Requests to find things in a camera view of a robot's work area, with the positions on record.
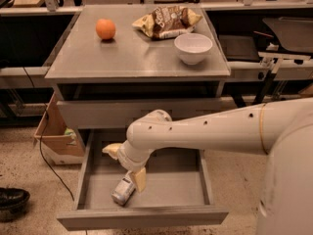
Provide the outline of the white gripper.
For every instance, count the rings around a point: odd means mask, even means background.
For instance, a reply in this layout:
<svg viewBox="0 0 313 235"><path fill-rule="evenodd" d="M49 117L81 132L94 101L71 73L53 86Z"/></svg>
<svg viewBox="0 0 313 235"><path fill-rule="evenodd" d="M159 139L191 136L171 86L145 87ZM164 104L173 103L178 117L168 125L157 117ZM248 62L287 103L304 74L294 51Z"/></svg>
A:
<svg viewBox="0 0 313 235"><path fill-rule="evenodd" d="M153 151L154 147L148 143L133 143L130 141L111 143L102 149L104 154L118 160L124 168L132 171L130 178L139 193L146 188L146 169L144 166Z"/></svg>

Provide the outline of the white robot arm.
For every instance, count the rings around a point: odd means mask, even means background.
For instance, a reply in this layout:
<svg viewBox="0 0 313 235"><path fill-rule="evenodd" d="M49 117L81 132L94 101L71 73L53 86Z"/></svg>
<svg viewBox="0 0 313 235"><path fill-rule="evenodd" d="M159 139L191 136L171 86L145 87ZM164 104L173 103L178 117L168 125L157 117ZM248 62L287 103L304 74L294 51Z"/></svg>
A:
<svg viewBox="0 0 313 235"><path fill-rule="evenodd" d="M172 120L155 110L131 123L126 141L103 151L146 187L145 165L163 148L264 152L268 155L256 235L313 235L313 99Z"/></svg>

